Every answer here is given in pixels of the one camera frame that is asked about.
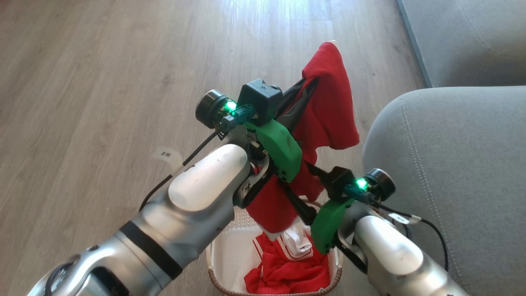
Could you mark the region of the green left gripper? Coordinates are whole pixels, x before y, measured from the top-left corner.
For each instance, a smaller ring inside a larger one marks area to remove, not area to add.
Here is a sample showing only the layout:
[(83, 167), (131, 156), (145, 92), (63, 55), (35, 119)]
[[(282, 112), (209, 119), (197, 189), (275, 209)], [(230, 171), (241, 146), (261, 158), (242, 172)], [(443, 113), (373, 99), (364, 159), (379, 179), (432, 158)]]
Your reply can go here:
[(261, 126), (246, 122), (246, 128), (255, 131), (257, 140), (273, 160), (278, 176), (287, 183), (293, 182), (299, 173), (302, 159), (302, 150), (291, 133), (300, 122), (317, 84), (317, 78), (308, 84), (297, 82), (284, 93), (281, 115), (287, 117), (287, 128), (273, 119)]

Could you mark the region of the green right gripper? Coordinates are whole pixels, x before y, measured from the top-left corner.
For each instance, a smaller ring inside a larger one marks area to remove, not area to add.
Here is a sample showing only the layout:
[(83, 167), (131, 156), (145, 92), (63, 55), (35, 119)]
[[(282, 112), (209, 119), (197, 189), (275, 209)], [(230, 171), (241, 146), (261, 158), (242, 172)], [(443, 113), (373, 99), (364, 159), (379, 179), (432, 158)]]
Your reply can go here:
[[(306, 166), (310, 174), (317, 177), (321, 185), (326, 188), (329, 181), (329, 172), (314, 164), (306, 163)], [(327, 254), (335, 246), (334, 241), (337, 237), (338, 229), (344, 220), (344, 214), (355, 202), (355, 199), (348, 199), (343, 203), (328, 200), (317, 212), (315, 208), (309, 206), (304, 200), (295, 195), (289, 186), (283, 186), (282, 188), (301, 221), (305, 225), (311, 226), (311, 237), (315, 248), (321, 254)]]

